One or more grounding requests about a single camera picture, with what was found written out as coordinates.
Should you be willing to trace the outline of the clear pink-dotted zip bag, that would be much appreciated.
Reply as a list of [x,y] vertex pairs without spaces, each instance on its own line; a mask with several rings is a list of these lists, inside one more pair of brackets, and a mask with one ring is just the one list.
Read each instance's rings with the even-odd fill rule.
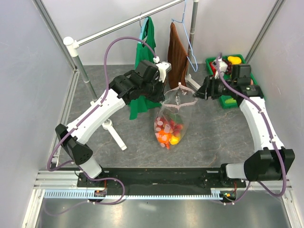
[[165,100],[154,120],[154,134],[162,148],[174,148],[184,137],[198,100],[193,96],[194,93],[179,83],[164,94]]

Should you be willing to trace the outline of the red toy chili pepper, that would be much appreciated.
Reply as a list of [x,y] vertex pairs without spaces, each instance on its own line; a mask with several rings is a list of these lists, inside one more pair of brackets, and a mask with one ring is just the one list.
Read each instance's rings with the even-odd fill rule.
[[169,143],[169,142],[166,142],[166,143],[165,143],[165,148],[169,150],[170,147],[171,147],[170,143]]

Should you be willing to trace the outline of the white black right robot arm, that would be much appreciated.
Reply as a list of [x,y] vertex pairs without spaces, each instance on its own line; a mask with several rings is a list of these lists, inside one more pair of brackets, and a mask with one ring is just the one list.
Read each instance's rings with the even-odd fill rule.
[[251,84],[251,66],[234,65],[230,79],[208,76],[194,97],[207,100],[223,95],[233,97],[249,126],[255,152],[243,163],[224,164],[225,171],[218,174],[218,183],[230,186],[235,179],[248,181],[278,181],[286,177],[294,159],[292,149],[285,148],[278,138],[268,113],[260,86]]

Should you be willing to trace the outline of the green toy cucumber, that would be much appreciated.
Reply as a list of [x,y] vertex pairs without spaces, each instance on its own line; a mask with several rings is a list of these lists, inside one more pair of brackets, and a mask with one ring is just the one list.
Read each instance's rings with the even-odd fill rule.
[[236,104],[236,100],[233,98],[229,98],[227,100],[225,100],[225,104],[229,105],[229,104]]

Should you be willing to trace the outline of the red toy cherries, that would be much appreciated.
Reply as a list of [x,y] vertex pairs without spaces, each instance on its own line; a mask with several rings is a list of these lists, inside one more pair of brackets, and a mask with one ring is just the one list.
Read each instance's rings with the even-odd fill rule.
[[166,133],[179,133],[184,129],[184,124],[176,115],[161,115],[156,117],[154,129],[157,132],[164,130]]

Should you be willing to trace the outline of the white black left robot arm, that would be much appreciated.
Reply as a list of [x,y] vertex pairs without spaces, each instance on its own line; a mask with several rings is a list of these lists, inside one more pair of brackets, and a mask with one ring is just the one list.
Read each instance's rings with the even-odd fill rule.
[[88,175],[87,180],[94,187],[103,184],[104,175],[87,145],[88,140],[111,115],[132,100],[145,96],[152,102],[163,101],[166,76],[170,70],[171,64],[168,62],[153,64],[148,60],[141,61],[135,70],[116,76],[110,82],[109,90],[76,120],[67,126],[59,124],[55,128],[59,144]]

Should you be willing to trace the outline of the yellow toy corn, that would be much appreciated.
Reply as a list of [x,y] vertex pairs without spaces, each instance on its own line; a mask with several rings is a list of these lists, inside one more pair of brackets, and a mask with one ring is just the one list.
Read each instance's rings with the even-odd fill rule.
[[172,133],[169,142],[171,145],[177,145],[180,142],[180,140],[181,140],[180,133]]

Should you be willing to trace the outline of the orange toy fruit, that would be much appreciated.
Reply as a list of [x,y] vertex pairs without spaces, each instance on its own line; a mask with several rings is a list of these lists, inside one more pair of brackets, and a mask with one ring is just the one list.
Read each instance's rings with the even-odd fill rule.
[[156,138],[159,143],[169,143],[171,139],[171,133],[166,133],[164,130],[160,130],[156,133]]

